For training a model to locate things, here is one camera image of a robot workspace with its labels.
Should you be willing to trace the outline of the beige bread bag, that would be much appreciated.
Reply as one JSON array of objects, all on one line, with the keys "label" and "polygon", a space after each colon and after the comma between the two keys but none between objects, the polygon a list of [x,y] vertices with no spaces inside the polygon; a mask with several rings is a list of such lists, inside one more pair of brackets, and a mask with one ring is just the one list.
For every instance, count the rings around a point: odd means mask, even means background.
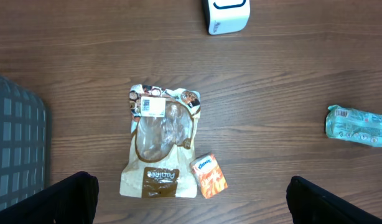
[{"label": "beige bread bag", "polygon": [[197,91],[137,84],[129,91],[131,145],[119,193],[126,197],[194,198],[190,164],[201,102]]}]

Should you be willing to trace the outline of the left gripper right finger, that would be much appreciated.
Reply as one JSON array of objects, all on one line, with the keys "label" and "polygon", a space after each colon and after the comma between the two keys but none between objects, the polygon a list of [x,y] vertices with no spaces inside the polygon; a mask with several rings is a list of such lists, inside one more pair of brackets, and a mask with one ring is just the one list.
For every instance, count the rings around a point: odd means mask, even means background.
[{"label": "left gripper right finger", "polygon": [[382,219],[301,176],[291,178],[286,200],[294,224],[382,224]]}]

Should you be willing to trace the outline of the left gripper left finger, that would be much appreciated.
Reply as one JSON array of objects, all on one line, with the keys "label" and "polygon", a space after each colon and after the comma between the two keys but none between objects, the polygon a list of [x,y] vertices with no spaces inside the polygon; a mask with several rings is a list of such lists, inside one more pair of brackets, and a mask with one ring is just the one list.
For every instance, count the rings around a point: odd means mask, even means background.
[{"label": "left gripper left finger", "polygon": [[98,204],[98,179],[81,171],[0,211],[0,223],[88,223]]}]

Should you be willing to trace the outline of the orange white packet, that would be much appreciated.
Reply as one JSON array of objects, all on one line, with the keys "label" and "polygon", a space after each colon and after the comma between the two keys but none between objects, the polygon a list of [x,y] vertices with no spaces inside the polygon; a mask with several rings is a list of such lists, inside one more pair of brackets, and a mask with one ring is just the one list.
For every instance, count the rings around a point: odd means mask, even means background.
[{"label": "orange white packet", "polygon": [[225,176],[212,153],[204,154],[190,163],[202,195],[211,198],[228,188]]}]

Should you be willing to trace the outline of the teal white snack packet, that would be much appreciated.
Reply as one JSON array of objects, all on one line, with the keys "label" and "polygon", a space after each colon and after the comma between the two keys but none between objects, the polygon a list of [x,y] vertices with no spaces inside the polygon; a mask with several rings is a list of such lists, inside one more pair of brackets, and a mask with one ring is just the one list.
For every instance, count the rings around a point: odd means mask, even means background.
[{"label": "teal white snack packet", "polygon": [[344,108],[328,107],[325,133],[328,138],[382,147],[382,114]]}]

